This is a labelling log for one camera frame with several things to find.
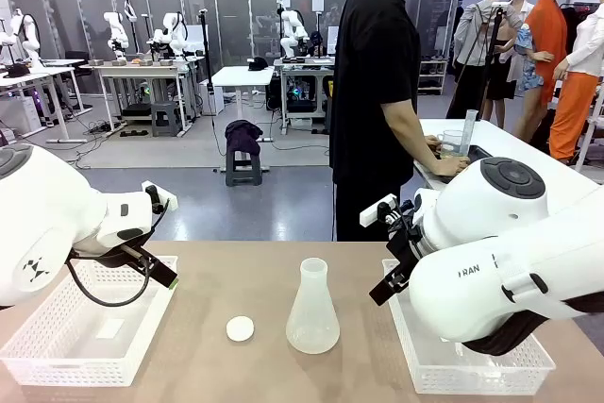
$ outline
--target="orange outfit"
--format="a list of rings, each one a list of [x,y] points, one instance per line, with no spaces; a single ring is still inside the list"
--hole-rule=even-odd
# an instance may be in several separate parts
[[[538,0],[526,20],[537,52],[554,55],[550,62],[538,61],[537,74],[544,79],[541,104],[546,105],[554,96],[556,81],[554,69],[566,58],[566,20],[555,0]]]
[[[597,88],[597,77],[568,73],[562,84],[556,118],[549,133],[549,154],[556,160],[570,160],[575,154],[589,107]]]

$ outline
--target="stool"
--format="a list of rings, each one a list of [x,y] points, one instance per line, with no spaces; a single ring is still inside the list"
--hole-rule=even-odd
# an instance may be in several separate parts
[[[182,129],[174,103],[154,103],[151,105],[151,130],[153,137],[176,137]]]
[[[237,167],[252,166],[252,170],[237,170]],[[235,186],[252,180],[254,186],[262,184],[262,169],[260,167],[260,156],[250,155],[249,160],[236,160],[234,151],[226,152],[226,184]]]

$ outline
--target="white bottle cap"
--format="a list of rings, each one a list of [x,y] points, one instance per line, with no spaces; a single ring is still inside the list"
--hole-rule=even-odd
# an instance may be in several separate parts
[[[245,342],[254,334],[254,322],[246,316],[236,316],[226,323],[226,335],[233,342]]]

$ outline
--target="white plastic basket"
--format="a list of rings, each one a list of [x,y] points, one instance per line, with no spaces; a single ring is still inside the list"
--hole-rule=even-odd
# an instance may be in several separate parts
[[[384,260],[388,274],[397,260]],[[418,394],[535,395],[554,361],[530,335],[513,351],[494,357],[433,334],[416,315],[409,292],[389,300],[398,338]]]
[[[176,270],[177,257],[159,257]],[[129,299],[143,276],[96,261],[76,267],[84,286],[106,301]],[[132,384],[173,290],[150,279],[127,306],[93,303],[67,276],[0,349],[0,361],[27,386],[125,387]]]

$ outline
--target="white robot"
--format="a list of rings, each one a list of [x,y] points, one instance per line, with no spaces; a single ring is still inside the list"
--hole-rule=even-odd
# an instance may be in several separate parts
[[[391,226],[400,262],[370,295],[381,305],[408,289],[434,333],[505,354],[547,319],[604,311],[602,204],[604,188],[548,216],[529,167],[477,161],[441,193],[419,190],[415,206],[389,196],[361,214],[362,225]]]
[[[116,59],[126,60],[125,51],[130,43],[122,25],[122,13],[108,11],[103,15],[103,18],[111,27],[111,37],[107,41],[107,46],[115,53]]]
[[[153,41],[151,44],[155,45],[169,45],[174,51],[176,60],[183,61],[184,54],[182,50],[187,45],[187,26],[185,25],[185,18],[179,11],[177,13],[166,13],[163,17],[163,30],[156,29],[153,34]]]
[[[143,249],[160,220],[152,224],[152,213],[163,216],[178,206],[174,195],[152,183],[137,193],[100,193],[53,154],[16,144],[0,148],[0,193],[12,206],[0,222],[0,309],[37,294],[63,264],[80,287],[71,259],[128,265],[147,282],[153,278],[168,288],[175,283],[176,274]],[[86,296],[108,307],[134,300],[107,303]]]
[[[6,46],[14,46],[19,41],[19,34],[23,32],[25,40],[21,46],[27,51],[27,55],[31,60],[31,70],[36,71],[43,68],[40,61],[40,40],[38,38],[38,28],[36,20],[31,14],[23,14],[19,8],[15,9],[10,18],[10,31],[0,32],[0,43]]]
[[[283,21],[283,34],[281,46],[285,51],[285,57],[292,58],[294,56],[293,47],[302,45],[306,47],[306,42],[309,40],[309,34],[302,24],[300,15],[295,10],[283,10],[281,12],[281,20]]]

